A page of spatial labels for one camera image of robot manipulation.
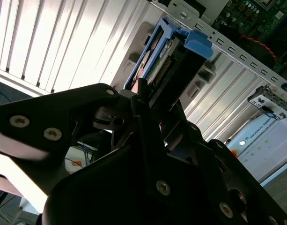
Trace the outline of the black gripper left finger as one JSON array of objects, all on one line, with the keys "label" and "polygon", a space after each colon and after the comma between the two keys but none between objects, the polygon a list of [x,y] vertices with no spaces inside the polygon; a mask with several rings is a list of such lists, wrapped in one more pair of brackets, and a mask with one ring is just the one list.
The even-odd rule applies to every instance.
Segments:
[{"label": "black gripper left finger", "polygon": [[[159,142],[159,128],[151,119],[147,90],[145,79],[136,94],[98,83],[1,105],[0,176],[16,188],[69,187],[107,178],[151,186],[157,168],[151,143]],[[106,142],[114,153],[67,178],[68,149],[85,138],[101,148],[103,130],[113,132]]]}]

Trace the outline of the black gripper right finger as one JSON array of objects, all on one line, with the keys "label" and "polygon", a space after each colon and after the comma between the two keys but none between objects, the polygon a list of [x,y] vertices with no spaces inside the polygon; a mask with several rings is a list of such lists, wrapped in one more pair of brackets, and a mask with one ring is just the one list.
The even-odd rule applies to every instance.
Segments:
[{"label": "black gripper right finger", "polygon": [[189,161],[186,188],[195,225],[287,225],[287,214],[218,140],[205,141],[181,103],[159,104],[155,119],[171,154]]}]

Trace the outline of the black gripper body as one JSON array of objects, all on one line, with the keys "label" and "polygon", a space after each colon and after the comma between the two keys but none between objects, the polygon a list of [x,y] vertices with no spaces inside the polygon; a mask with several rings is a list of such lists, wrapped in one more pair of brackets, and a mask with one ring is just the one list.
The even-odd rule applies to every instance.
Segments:
[{"label": "black gripper body", "polygon": [[249,173],[213,142],[189,144],[186,159],[163,141],[132,142],[62,180],[44,225],[243,225],[234,190]]}]

